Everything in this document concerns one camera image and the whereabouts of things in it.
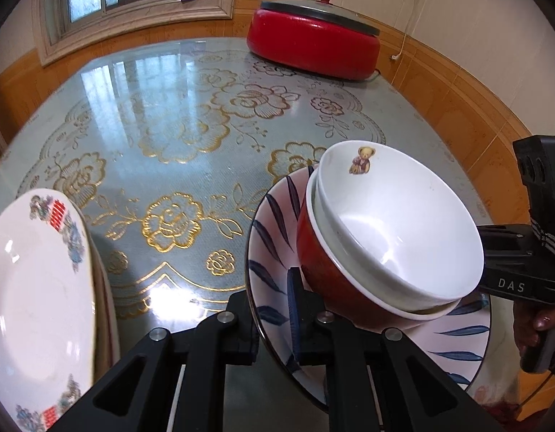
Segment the person's right hand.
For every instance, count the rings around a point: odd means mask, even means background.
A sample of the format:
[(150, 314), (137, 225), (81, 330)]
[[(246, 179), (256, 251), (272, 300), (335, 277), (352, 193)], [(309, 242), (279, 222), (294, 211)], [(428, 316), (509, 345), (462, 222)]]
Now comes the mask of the person's right hand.
[(539, 333), (555, 328), (555, 306), (541, 309), (533, 303), (515, 301), (513, 304), (514, 340), (522, 357), (528, 347), (539, 342)]

